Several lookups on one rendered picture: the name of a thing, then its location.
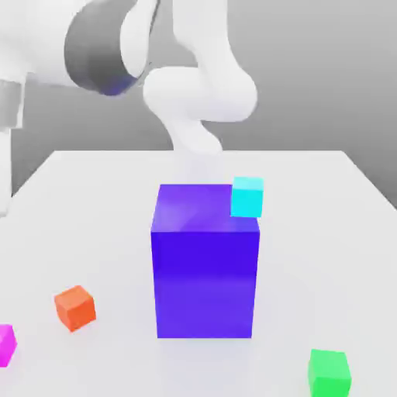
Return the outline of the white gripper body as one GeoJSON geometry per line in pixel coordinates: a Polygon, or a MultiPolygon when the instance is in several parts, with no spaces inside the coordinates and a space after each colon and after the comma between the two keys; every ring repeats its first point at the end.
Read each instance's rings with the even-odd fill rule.
{"type": "Polygon", "coordinates": [[[12,137],[8,127],[0,129],[0,218],[7,215],[12,199],[12,137]]]}

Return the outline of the small orange cube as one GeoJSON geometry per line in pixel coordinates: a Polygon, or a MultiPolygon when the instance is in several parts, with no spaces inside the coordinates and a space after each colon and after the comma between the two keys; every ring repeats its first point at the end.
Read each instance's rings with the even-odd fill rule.
{"type": "Polygon", "coordinates": [[[93,297],[80,285],[76,285],[54,297],[60,321],[74,332],[96,320],[93,297]]]}

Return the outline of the small magenta cube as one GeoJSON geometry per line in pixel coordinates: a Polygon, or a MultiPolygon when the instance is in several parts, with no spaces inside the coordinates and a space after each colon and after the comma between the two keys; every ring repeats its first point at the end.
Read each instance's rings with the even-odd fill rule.
{"type": "Polygon", "coordinates": [[[0,324],[0,368],[5,368],[16,350],[17,342],[11,324],[0,324]]]}

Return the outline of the small cyan cube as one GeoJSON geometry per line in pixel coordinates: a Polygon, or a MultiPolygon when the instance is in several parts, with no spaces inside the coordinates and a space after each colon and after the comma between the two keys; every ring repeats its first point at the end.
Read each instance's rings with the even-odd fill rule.
{"type": "Polygon", "coordinates": [[[263,211],[264,179],[235,177],[232,184],[230,215],[261,218],[263,211]]]}

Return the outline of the small green cube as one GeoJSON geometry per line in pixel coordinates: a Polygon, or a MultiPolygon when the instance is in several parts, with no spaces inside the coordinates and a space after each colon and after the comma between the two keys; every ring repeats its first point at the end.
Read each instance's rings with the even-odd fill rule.
{"type": "Polygon", "coordinates": [[[310,397],[348,397],[352,377],[344,352],[312,349],[308,364],[310,397]]]}

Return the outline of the large purple box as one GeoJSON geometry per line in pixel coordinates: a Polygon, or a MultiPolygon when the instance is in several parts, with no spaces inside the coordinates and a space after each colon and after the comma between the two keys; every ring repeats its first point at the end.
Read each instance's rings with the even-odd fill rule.
{"type": "Polygon", "coordinates": [[[252,336],[260,228],[231,185],[162,184],[150,230],[157,335],[252,336]]]}

